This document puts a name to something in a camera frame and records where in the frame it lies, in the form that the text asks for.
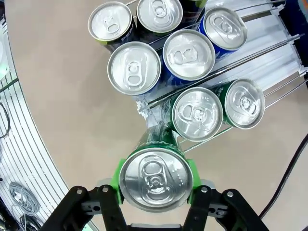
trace soda can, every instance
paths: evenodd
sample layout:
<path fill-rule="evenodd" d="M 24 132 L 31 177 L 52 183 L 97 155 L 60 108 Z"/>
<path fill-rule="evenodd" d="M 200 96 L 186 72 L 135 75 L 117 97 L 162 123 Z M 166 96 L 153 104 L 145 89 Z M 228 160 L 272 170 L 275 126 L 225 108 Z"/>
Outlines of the soda can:
<path fill-rule="evenodd" d="M 149 128 L 120 170 L 120 190 L 133 206 L 166 212 L 182 205 L 193 188 L 193 173 L 172 129 Z"/>
<path fill-rule="evenodd" d="M 219 98 L 209 89 L 190 88 L 164 102 L 162 120 L 183 138 L 202 142 L 220 129 L 223 109 Z"/>
<path fill-rule="evenodd" d="M 261 87 L 249 79 L 238 79 L 213 89 L 223 106 L 224 122 L 237 128 L 256 126 L 265 111 Z"/>
<path fill-rule="evenodd" d="M 216 62 L 240 49 L 247 41 L 247 27 L 236 12 L 223 7 L 212 8 L 201 20 L 199 31 L 214 45 Z"/>
<path fill-rule="evenodd" d="M 196 23 L 205 7 L 207 0 L 180 0 L 183 7 L 182 27 Z"/>
<path fill-rule="evenodd" d="M 179 0 L 140 0 L 137 5 L 137 29 L 143 42 L 150 43 L 171 33 L 183 17 Z"/>
<path fill-rule="evenodd" d="M 110 52 L 126 42 L 138 39 L 130 9 L 117 1 L 110 1 L 97 7 L 90 15 L 88 30 L 92 37 Z"/>
<path fill-rule="evenodd" d="M 211 41 L 195 30 L 174 32 L 163 48 L 163 74 L 167 85 L 183 86 L 204 78 L 215 63 Z"/>
<path fill-rule="evenodd" d="M 156 51 L 143 42 L 128 42 L 108 61 L 107 74 L 116 90 L 125 95 L 150 92 L 158 83 L 161 62 Z"/>

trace gray cord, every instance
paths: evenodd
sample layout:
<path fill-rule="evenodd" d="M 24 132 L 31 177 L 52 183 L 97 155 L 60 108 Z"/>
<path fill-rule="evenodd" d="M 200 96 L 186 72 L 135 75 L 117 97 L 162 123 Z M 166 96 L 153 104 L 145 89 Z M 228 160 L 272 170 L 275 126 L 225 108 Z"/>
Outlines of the gray cord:
<path fill-rule="evenodd" d="M 33 216 L 39 212 L 39 202 L 31 191 L 28 191 L 26 188 L 16 182 L 10 183 L 9 190 L 12 199 L 16 202 L 24 214 Z"/>

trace screw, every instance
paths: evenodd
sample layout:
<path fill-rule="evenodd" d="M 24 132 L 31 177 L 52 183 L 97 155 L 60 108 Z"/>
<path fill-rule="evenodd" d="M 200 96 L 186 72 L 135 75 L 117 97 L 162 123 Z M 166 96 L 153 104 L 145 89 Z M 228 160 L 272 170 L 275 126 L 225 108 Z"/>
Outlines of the screw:
<path fill-rule="evenodd" d="M 103 187 L 103 192 L 104 192 L 104 193 L 108 192 L 108 190 L 109 190 L 109 189 L 108 189 L 107 187 Z"/>
<path fill-rule="evenodd" d="M 207 188 L 206 187 L 202 187 L 201 188 L 201 192 L 206 193 L 207 192 Z"/>
<path fill-rule="evenodd" d="M 233 197 L 233 193 L 229 191 L 229 192 L 227 192 L 227 196 L 228 197 Z"/>

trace silver can top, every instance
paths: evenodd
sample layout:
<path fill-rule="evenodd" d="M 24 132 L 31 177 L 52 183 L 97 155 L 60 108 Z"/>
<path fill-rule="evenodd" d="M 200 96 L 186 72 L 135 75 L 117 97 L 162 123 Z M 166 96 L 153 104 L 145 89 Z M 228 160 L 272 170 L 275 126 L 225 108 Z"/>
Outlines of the silver can top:
<path fill-rule="evenodd" d="M 179 0 L 140 0 L 137 17 L 148 30 L 167 33 L 182 21 L 183 8 Z"/>
<path fill-rule="evenodd" d="M 125 4 L 110 1 L 92 12 L 88 21 L 88 29 L 97 40 L 113 41 L 125 34 L 131 21 L 131 11 Z"/>
<path fill-rule="evenodd" d="M 238 128 L 252 128 L 260 122 L 265 110 L 265 98 L 259 85 L 249 79 L 234 81 L 226 95 L 228 119 Z"/>
<path fill-rule="evenodd" d="M 172 121 L 178 134 L 201 142 L 214 136 L 221 127 L 223 109 L 209 89 L 190 88 L 180 94 L 172 107 Z"/>
<path fill-rule="evenodd" d="M 163 59 L 168 70 L 180 79 L 194 81 L 205 77 L 215 63 L 211 41 L 190 29 L 173 33 L 165 42 Z"/>
<path fill-rule="evenodd" d="M 247 27 L 236 12 L 223 7 L 212 8 L 204 18 L 205 33 L 217 46 L 237 50 L 247 41 Z"/>
<path fill-rule="evenodd" d="M 111 84 L 126 95 L 148 92 L 158 82 L 161 62 L 156 51 L 143 42 L 128 42 L 110 56 L 107 74 Z"/>
<path fill-rule="evenodd" d="M 176 152 L 148 148 L 126 160 L 119 185 L 130 204 L 147 212 L 166 212 L 187 200 L 193 188 L 193 174 Z"/>

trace tan table surface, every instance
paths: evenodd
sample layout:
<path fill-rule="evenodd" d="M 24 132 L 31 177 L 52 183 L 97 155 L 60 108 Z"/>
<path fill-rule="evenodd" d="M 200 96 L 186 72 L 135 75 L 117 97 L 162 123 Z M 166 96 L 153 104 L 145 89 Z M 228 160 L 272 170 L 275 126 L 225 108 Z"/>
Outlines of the tan table surface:
<path fill-rule="evenodd" d="M 109 54 L 87 29 L 98 0 L 8 0 L 9 38 L 23 91 L 38 130 L 68 186 L 92 189 L 111 177 L 146 130 L 135 102 L 112 88 Z M 305 87 L 266 111 L 256 128 L 232 130 L 187 156 L 219 191 L 238 189 L 259 213 L 272 197 L 308 130 Z M 270 230 L 307 224 L 308 152 L 303 152 L 281 197 L 265 217 Z M 127 222 L 183 223 L 187 206 L 148 214 L 127 203 Z M 99 227 L 102 220 L 95 218 Z M 208 220 L 206 230 L 223 230 Z"/>

